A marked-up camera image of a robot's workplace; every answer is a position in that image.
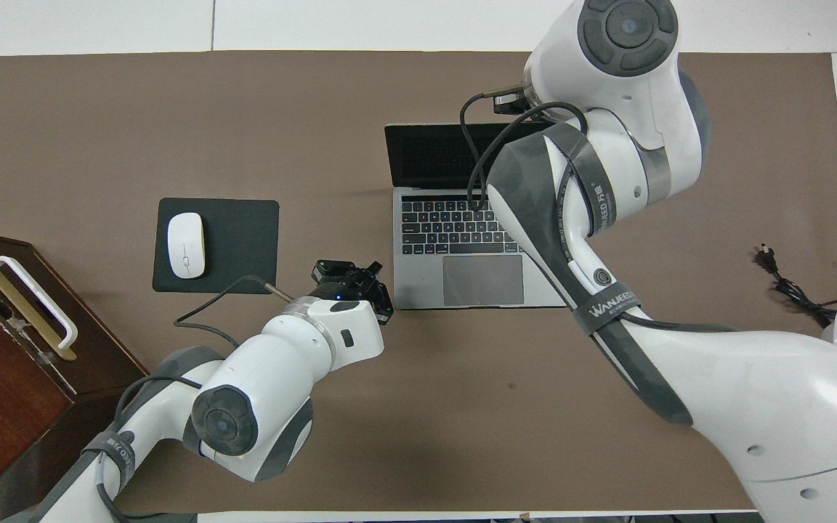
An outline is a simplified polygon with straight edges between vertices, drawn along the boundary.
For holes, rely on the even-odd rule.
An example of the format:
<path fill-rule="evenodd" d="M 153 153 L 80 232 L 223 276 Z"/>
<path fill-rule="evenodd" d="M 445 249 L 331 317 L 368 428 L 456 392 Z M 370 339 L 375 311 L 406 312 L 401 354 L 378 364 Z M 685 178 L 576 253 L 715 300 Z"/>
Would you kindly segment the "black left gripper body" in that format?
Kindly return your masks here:
<path fill-rule="evenodd" d="M 353 270 L 340 277 L 324 277 L 309 293 L 330 301 L 369 301 L 373 306 L 388 305 L 388 291 L 375 274 Z"/>

